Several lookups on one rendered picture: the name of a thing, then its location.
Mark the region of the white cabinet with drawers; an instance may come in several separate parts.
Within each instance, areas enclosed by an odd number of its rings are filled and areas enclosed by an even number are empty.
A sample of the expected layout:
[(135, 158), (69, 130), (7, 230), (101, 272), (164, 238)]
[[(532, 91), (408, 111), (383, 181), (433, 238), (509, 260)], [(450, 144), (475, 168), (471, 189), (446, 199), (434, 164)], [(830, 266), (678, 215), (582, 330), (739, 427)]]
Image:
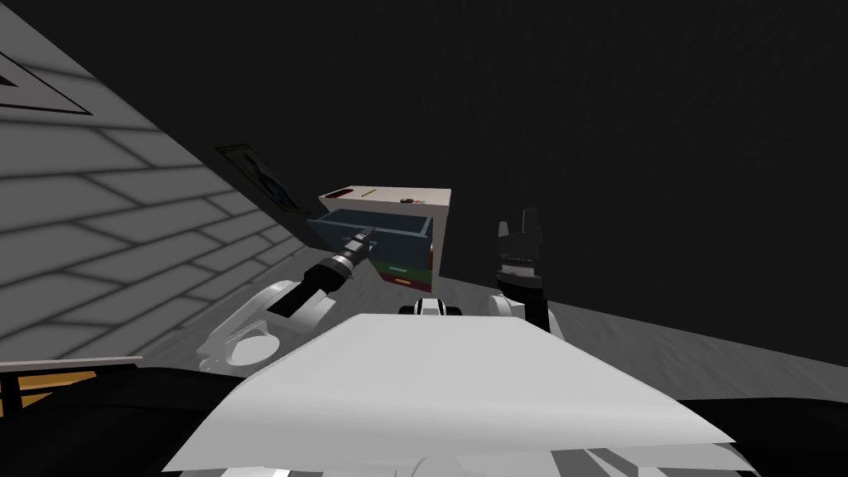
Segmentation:
[(421, 270), (372, 259), (369, 259), (369, 261), (386, 282), (420, 289), (422, 292), (434, 293), (436, 291), (450, 209), (451, 190), (353, 185), (322, 195), (320, 202), (328, 209), (327, 214), (334, 210), (346, 209), (431, 217), (432, 243), (426, 269)]

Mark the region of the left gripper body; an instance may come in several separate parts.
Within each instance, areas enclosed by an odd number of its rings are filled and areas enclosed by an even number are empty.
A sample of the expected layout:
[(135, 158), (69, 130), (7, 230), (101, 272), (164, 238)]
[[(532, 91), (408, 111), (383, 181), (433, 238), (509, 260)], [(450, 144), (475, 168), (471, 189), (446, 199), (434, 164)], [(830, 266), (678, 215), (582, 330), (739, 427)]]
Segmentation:
[(340, 255), (348, 268), (356, 268), (369, 255), (372, 248), (370, 236), (374, 228), (366, 228), (355, 234), (341, 249)]

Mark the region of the blue drawer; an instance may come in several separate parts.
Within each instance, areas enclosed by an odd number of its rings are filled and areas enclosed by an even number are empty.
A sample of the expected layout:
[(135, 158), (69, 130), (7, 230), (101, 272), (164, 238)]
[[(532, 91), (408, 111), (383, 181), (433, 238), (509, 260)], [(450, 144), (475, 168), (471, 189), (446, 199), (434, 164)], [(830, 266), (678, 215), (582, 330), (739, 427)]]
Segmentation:
[(372, 228), (369, 259), (421, 270), (429, 263), (431, 217), (339, 209), (307, 223), (334, 253), (360, 231)]

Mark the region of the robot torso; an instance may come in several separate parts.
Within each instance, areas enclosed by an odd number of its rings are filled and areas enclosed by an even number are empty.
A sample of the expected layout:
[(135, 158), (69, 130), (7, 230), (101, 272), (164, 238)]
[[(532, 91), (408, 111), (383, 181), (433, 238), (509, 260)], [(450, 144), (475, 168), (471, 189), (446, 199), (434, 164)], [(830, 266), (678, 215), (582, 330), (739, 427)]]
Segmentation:
[(224, 477), (602, 477), (751, 470), (724, 432), (516, 316), (359, 314), (244, 379), (166, 466)]

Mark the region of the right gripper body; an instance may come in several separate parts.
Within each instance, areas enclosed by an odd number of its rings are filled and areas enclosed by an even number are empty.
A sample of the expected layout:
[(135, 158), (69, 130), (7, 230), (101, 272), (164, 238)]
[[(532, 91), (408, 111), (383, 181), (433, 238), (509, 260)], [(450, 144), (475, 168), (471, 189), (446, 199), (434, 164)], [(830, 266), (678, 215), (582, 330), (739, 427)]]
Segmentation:
[(540, 257), (542, 233), (540, 230), (529, 232), (499, 232), (497, 245), (500, 262), (504, 265), (533, 265)]

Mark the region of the dark framed wall picture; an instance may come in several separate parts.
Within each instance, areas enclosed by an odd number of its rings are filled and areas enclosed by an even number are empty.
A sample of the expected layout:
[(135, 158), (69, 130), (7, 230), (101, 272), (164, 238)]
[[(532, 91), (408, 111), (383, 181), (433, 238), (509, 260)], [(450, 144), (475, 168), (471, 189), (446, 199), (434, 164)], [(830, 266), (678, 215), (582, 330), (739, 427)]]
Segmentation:
[(215, 150), (282, 211), (294, 214), (311, 213), (293, 197), (248, 144), (216, 147)]

